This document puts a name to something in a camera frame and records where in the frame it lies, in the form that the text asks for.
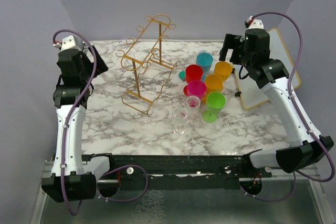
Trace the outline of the orange wine glass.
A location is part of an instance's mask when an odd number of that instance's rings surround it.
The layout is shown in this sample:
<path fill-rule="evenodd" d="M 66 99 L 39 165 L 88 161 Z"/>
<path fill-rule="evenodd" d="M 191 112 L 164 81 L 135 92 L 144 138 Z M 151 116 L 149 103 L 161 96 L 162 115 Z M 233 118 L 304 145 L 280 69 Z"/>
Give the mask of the orange wine glass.
<path fill-rule="evenodd" d="M 206 92 L 202 98 L 202 103 L 206 103 L 207 96 L 212 92 L 222 92 L 223 90 L 223 80 L 220 76 L 215 74 L 210 74 L 205 78 Z"/>
<path fill-rule="evenodd" d="M 229 62 L 219 61 L 214 68 L 214 74 L 219 76 L 222 81 L 226 81 L 232 73 L 233 67 Z"/>

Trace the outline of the blue wine glass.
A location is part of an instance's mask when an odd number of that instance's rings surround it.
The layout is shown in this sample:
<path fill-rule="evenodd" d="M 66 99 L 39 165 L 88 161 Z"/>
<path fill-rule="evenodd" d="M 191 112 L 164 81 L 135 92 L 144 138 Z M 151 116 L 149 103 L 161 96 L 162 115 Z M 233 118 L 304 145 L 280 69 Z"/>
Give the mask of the blue wine glass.
<path fill-rule="evenodd" d="M 210 71 L 212 63 L 213 56 L 210 53 L 202 53 L 197 55 L 196 64 L 203 70 L 203 75 L 201 78 L 202 81 L 205 81 L 206 74 Z"/>

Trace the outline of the gold wire glass rack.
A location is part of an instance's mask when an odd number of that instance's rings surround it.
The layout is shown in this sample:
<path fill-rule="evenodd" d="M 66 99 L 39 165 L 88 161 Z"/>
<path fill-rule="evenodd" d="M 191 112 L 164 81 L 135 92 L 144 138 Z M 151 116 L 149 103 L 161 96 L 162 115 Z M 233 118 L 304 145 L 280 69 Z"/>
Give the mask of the gold wire glass rack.
<path fill-rule="evenodd" d="M 126 39 L 125 43 L 128 46 L 127 50 L 118 49 L 115 55 L 120 58 L 121 68 L 127 72 L 132 72 L 135 78 L 135 84 L 128 88 L 124 94 L 121 96 L 122 103 L 142 114 L 149 115 L 149 110 L 153 103 L 158 100 L 162 94 L 163 88 L 170 81 L 173 70 L 177 67 L 177 63 L 171 63 L 163 59 L 162 53 L 162 43 L 169 39 L 166 34 L 167 30 L 174 30 L 176 25 L 172 23 L 171 18 L 166 14 L 157 15 L 146 15 L 144 20 L 146 25 L 138 25 L 135 30 L 139 33 L 136 38 L 129 37 Z M 154 39 L 153 45 L 149 48 L 148 52 L 145 53 L 144 57 L 138 58 L 133 53 L 132 50 L 139 44 L 139 41 L 144 38 L 144 34 L 149 30 L 150 26 L 158 27 L 158 37 Z M 169 71 L 167 79 L 161 84 L 161 89 L 159 90 L 156 98 L 149 99 L 146 98 L 140 89 L 140 78 L 144 75 L 147 70 L 152 66 L 157 65 Z M 126 97 L 131 97 L 136 101 L 144 102 L 148 105 L 146 109 L 138 108 L 125 101 Z"/>

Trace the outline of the red wine glass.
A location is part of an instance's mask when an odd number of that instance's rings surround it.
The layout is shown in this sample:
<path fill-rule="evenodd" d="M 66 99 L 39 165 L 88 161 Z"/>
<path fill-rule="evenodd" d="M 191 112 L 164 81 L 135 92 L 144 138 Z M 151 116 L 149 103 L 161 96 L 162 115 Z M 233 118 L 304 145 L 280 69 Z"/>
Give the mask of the red wine glass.
<path fill-rule="evenodd" d="M 185 69 L 185 81 L 187 85 L 193 80 L 201 80 L 203 75 L 203 70 L 198 65 L 189 65 Z M 187 95 L 187 85 L 184 87 L 184 94 Z"/>

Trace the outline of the pink wine glass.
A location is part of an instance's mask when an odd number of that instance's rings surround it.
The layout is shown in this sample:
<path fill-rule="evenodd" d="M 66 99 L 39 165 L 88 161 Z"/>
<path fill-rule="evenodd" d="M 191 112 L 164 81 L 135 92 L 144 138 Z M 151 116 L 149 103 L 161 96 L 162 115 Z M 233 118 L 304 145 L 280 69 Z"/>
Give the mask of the pink wine glass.
<path fill-rule="evenodd" d="M 206 93 L 206 85 L 202 80 L 193 80 L 187 85 L 187 96 L 196 96 L 200 100 Z"/>

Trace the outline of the green wine glass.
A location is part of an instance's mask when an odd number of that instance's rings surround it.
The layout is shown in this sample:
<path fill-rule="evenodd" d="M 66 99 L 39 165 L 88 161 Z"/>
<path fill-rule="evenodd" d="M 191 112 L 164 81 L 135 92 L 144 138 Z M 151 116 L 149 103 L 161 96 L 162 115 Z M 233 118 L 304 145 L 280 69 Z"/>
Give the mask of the green wine glass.
<path fill-rule="evenodd" d="M 225 104 L 226 98 L 222 93 L 211 92 L 206 98 L 206 109 L 202 114 L 203 120 L 207 123 L 214 123 Z"/>

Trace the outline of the clear wine glass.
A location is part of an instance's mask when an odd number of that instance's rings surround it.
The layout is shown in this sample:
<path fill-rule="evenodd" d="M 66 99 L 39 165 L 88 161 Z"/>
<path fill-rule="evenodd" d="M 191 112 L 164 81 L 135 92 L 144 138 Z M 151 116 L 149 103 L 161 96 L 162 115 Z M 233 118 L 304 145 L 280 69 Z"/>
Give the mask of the clear wine glass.
<path fill-rule="evenodd" d="M 182 135 L 185 132 L 188 119 L 188 111 L 185 107 L 180 106 L 173 111 L 173 132 L 177 135 Z"/>
<path fill-rule="evenodd" d="M 188 124 L 192 125 L 198 119 L 200 108 L 201 108 L 201 100 L 199 99 L 199 97 L 191 95 L 186 99 Z"/>

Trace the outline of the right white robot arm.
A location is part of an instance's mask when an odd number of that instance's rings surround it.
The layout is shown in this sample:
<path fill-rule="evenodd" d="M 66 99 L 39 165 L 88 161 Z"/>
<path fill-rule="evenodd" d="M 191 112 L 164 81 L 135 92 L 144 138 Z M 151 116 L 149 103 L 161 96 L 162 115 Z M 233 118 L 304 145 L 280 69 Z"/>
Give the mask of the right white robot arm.
<path fill-rule="evenodd" d="M 248 78 L 243 88 L 259 88 L 275 107 L 286 131 L 289 147 L 279 150 L 257 150 L 246 155 L 241 164 L 246 177 L 254 177 L 260 168 L 280 168 L 292 173 L 315 164 L 334 146 L 330 136 L 324 136 L 309 119 L 290 84 L 292 60 L 277 29 L 246 30 L 243 36 L 226 34 L 219 53 L 220 61 L 232 50 L 230 62 L 243 67 Z"/>

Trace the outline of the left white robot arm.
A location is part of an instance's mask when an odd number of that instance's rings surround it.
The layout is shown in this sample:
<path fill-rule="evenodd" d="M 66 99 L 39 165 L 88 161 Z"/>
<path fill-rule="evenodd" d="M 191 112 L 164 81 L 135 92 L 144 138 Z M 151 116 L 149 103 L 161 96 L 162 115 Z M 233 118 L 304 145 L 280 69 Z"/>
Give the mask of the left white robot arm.
<path fill-rule="evenodd" d="M 86 162 L 82 159 L 82 128 L 93 92 L 89 80 L 108 70 L 100 56 L 94 68 L 84 46 L 74 36 L 54 44 L 59 49 L 57 66 L 61 70 L 53 93 L 57 147 L 50 176 L 42 179 L 41 187 L 55 202 L 93 199 L 99 178 L 110 179 L 116 172 L 110 153 L 92 154 Z"/>

